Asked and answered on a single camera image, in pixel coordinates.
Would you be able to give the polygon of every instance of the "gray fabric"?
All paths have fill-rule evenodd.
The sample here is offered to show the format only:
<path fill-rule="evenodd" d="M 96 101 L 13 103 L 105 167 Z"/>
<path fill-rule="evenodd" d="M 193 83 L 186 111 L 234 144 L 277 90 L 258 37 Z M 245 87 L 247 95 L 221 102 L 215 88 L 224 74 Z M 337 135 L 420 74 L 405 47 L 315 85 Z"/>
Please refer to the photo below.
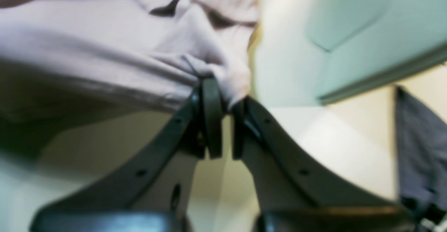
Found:
<path fill-rule="evenodd" d="M 25 1 L 0 9 L 0 114 L 12 121 L 99 102 L 176 111 L 207 76 L 228 109 L 249 93 L 256 0 L 241 0 L 243 21 L 223 14 L 236 0 L 218 10 L 219 0 L 163 0 L 150 11 L 146 0 Z"/>
<path fill-rule="evenodd" d="M 430 204 L 447 210 L 447 125 L 402 88 L 396 93 L 402 202 L 417 220 Z"/>

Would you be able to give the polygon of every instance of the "screw hole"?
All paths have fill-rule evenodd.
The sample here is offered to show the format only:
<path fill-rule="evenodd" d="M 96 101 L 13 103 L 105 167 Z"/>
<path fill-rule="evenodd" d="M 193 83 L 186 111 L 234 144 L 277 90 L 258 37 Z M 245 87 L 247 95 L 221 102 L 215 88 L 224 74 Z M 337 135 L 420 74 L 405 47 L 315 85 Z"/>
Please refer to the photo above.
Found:
<path fill-rule="evenodd" d="M 136 173 L 135 173 L 135 176 L 137 176 L 137 177 L 143 177 L 143 176 L 145 176 L 147 174 L 147 170 L 145 170 L 145 169 L 141 169 L 141 170 L 138 170 Z"/>
<path fill-rule="evenodd" d="M 308 176 L 310 174 L 309 170 L 307 169 L 300 169 L 298 173 L 302 176 Z"/>
<path fill-rule="evenodd" d="M 171 210 L 175 210 L 180 204 L 180 193 L 181 193 L 180 185 L 176 184 L 174 190 L 172 191 Z"/>

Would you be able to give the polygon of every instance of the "black plastic bracket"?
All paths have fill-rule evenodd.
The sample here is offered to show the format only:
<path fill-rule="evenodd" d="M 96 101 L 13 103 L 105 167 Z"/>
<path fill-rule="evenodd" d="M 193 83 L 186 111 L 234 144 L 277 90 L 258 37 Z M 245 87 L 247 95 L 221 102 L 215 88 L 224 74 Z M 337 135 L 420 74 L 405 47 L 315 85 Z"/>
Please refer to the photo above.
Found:
<path fill-rule="evenodd" d="M 254 178 L 256 232 L 411 232 L 396 203 L 345 181 L 300 148 L 247 97 L 233 108 L 233 158 Z M 39 211 L 32 232 L 191 232 L 186 208 L 198 160 L 222 155 L 219 89 L 206 79 L 134 159 Z"/>

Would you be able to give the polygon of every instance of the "gray cloth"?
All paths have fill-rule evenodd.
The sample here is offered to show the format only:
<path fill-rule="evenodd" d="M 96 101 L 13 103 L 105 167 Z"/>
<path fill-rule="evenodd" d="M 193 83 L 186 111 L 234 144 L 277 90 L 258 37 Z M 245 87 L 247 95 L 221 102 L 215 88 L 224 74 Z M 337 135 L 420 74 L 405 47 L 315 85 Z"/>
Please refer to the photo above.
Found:
<path fill-rule="evenodd" d="M 447 125 L 402 88 L 396 92 L 400 196 L 416 220 L 447 210 Z"/>
<path fill-rule="evenodd" d="M 3 1 L 0 113 L 10 120 L 104 102 L 176 111 L 207 76 L 228 109 L 249 93 L 256 0 Z"/>

